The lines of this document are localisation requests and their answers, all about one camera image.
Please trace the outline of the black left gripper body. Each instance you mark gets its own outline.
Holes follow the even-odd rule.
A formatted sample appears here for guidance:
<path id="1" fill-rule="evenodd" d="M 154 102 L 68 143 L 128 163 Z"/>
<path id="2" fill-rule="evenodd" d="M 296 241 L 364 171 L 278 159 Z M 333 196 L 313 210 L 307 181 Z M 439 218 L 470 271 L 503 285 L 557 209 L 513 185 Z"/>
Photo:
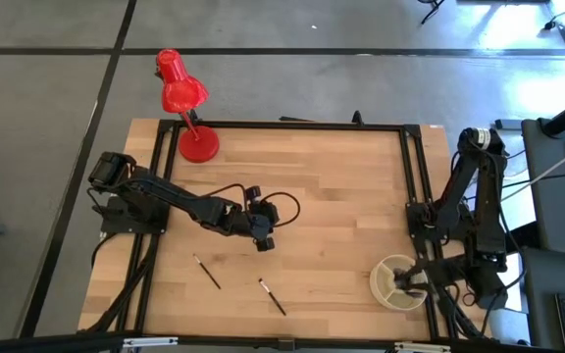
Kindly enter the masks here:
<path id="1" fill-rule="evenodd" d="M 250 237 L 258 252 L 267 252 L 275 248 L 272 238 L 274 226 L 280 220 L 277 207 L 270 201 L 261 199 L 259 186 L 248 187 L 245 192 L 246 209 L 239 214 L 236 233 Z"/>

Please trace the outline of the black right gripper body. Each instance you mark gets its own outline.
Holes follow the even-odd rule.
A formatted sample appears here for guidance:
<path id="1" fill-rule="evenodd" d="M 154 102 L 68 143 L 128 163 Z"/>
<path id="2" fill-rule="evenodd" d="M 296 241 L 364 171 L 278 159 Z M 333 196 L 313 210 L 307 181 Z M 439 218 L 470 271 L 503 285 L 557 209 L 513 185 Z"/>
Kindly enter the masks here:
<path id="1" fill-rule="evenodd" d="M 448 259 L 432 260 L 429 263 L 429 281 L 433 291 L 449 286 L 458 280 L 464 280 L 467 287 L 475 294 L 477 271 L 480 263 L 471 262 L 466 257 L 451 257 Z"/>

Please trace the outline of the fluffy-headed black makeup brush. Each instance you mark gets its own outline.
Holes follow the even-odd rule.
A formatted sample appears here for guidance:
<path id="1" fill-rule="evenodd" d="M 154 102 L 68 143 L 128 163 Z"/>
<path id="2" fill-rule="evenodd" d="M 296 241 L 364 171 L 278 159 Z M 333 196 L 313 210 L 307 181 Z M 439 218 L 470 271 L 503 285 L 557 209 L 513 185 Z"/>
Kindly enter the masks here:
<path id="1" fill-rule="evenodd" d="M 397 289 L 405 291 L 409 287 L 410 274 L 403 269 L 394 269 L 394 285 Z"/>

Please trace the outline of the thin black makeup brush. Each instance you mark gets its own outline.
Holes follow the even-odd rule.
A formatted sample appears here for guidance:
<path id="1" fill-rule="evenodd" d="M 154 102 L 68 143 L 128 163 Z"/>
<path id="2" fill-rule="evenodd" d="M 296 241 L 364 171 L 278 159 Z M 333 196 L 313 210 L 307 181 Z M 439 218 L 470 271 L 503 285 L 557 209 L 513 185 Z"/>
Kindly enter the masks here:
<path id="1" fill-rule="evenodd" d="M 204 265 L 204 263 L 201 261 L 201 259 L 196 255 L 193 254 L 192 255 L 194 260 L 196 261 L 196 263 L 198 264 L 198 266 L 202 269 L 202 271 L 206 274 L 206 276 L 213 282 L 213 284 L 218 288 L 218 289 L 222 289 L 220 284 L 217 282 L 217 280 L 213 277 L 213 275 L 211 274 L 211 272 L 208 270 L 208 268 Z"/>

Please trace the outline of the cream round brush organizer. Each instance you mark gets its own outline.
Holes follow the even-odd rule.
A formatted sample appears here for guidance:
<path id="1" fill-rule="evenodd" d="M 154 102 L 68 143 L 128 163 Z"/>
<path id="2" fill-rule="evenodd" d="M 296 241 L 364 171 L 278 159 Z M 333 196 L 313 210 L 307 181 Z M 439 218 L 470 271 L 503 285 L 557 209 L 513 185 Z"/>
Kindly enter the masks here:
<path id="1" fill-rule="evenodd" d="M 403 269 L 408 271 L 415 265 L 415 261 L 405 255 L 390 255 L 383 258 L 370 272 L 370 289 L 374 298 L 386 308 L 397 311 L 411 311 L 421 306 L 427 299 L 411 298 L 402 293 L 394 285 L 393 270 Z M 428 281 L 427 276 L 415 278 L 417 281 Z"/>

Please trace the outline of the red desk lamp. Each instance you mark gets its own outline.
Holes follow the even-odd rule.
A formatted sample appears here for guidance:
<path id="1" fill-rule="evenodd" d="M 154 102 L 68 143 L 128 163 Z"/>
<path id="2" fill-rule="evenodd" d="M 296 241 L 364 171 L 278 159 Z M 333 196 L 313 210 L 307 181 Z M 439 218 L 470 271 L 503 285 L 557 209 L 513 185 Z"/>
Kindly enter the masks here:
<path id="1" fill-rule="evenodd" d="M 156 56 L 156 75 L 162 80 L 161 105 L 165 112 L 178 114 L 187 132 L 180 138 L 179 151 L 191 163 L 210 161 L 218 153 L 218 134 L 210 127 L 200 126 L 190 115 L 209 98 L 205 85 L 192 76 L 176 49 L 162 49 Z"/>

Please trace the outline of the grey desk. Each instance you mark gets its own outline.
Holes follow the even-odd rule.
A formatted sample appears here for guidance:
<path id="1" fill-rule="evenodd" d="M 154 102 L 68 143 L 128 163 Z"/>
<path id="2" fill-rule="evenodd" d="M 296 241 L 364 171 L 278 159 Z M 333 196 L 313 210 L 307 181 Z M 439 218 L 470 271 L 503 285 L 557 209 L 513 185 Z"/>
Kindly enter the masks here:
<path id="1" fill-rule="evenodd" d="M 530 177 L 562 163 L 531 186 L 539 248 L 525 251 L 525 266 L 532 343 L 564 351 L 556 296 L 565 294 L 565 131 L 550 137 L 541 131 L 541 122 L 525 120 L 522 134 Z"/>

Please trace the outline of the silver aluminium bracket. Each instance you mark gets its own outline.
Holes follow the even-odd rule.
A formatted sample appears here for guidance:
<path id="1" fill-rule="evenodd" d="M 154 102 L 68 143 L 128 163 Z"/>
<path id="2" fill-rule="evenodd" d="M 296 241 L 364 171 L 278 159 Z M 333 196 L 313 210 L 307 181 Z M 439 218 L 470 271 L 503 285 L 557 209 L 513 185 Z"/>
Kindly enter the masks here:
<path id="1" fill-rule="evenodd" d="M 433 343 L 395 342 L 393 353 L 451 353 L 451 347 Z"/>
<path id="2" fill-rule="evenodd" d="M 123 340 L 122 347 L 124 349 L 130 349 L 156 346 L 172 346 L 178 344 L 179 339 L 176 336 L 130 337 Z"/>

